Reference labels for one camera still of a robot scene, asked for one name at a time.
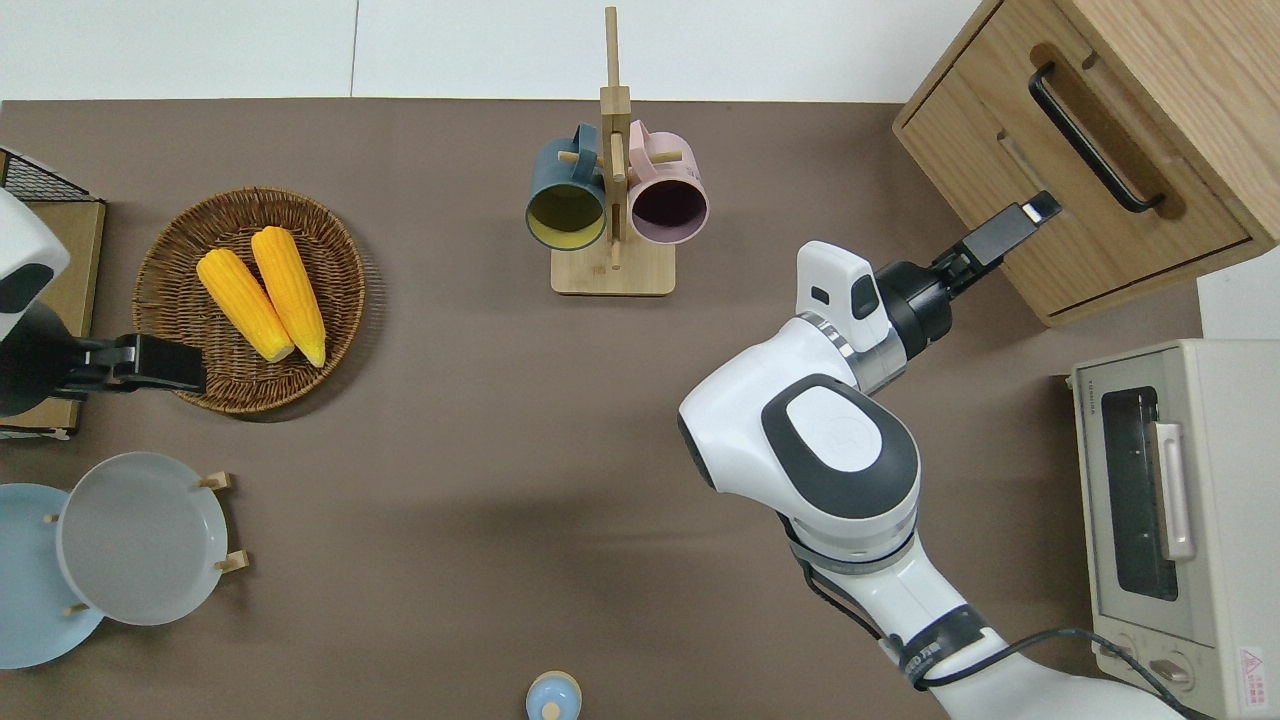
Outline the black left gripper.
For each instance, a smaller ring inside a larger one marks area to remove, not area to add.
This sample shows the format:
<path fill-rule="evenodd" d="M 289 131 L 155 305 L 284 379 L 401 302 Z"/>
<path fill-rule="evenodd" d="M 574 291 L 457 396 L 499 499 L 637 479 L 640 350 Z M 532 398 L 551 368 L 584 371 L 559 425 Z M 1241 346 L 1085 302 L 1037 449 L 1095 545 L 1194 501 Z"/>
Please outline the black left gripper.
<path fill-rule="evenodd" d="M 47 398 L 83 400 L 91 392 L 204 395 L 206 383 L 200 348 L 137 333 L 115 340 L 74 337 L 40 301 L 27 307 L 1 346 L 4 416 L 26 413 Z"/>

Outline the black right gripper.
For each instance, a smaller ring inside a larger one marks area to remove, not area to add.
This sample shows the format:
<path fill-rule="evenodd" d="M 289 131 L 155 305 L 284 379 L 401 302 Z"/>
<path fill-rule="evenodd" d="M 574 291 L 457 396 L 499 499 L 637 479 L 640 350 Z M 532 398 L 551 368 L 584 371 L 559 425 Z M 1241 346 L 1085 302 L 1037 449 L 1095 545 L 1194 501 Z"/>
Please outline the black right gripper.
<path fill-rule="evenodd" d="M 1061 210 L 1052 193 L 1041 191 L 996 213 L 963 240 L 963 247 L 948 249 L 928 266 L 897 261 L 877 270 L 879 296 L 906 357 L 945 337 L 954 320 L 951 302 Z"/>

